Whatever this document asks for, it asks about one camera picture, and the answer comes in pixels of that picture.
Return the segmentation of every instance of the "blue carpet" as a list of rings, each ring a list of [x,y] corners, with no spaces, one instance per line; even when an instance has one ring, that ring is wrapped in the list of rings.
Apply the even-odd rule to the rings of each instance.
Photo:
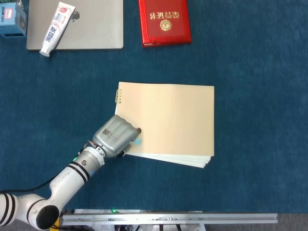
[[[45,58],[0,38],[0,189],[62,170],[114,114],[119,81],[213,85],[205,169],[108,159],[67,207],[308,212],[308,2],[189,0],[189,13],[191,45],[143,49],[136,0],[122,50]]]

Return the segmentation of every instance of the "notebook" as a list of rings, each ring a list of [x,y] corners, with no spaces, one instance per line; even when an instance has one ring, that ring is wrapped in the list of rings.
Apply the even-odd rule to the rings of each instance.
[[[115,114],[141,128],[127,154],[194,167],[214,156],[214,87],[119,82]]]

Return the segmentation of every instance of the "toothpaste tube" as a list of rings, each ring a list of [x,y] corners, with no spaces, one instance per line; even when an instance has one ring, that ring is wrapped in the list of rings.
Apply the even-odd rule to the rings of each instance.
[[[74,10],[75,6],[59,2],[57,11],[44,38],[40,54],[49,57],[49,53],[56,47]]]

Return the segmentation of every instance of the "silver laptop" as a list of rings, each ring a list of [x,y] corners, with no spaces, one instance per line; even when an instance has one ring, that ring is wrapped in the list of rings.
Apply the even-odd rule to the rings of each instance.
[[[76,7],[56,49],[123,47],[123,0],[63,0]],[[30,0],[27,49],[40,50],[59,0]]]

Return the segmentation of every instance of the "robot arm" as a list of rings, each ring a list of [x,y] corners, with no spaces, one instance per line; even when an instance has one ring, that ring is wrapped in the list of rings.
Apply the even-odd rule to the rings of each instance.
[[[104,158],[123,155],[129,143],[140,133],[140,128],[134,128],[114,115],[95,133],[93,141],[89,141],[90,146],[84,147],[51,181],[51,197],[48,200],[36,194],[18,197],[0,194],[0,226],[18,219],[38,230],[50,228],[75,193],[104,165]]]

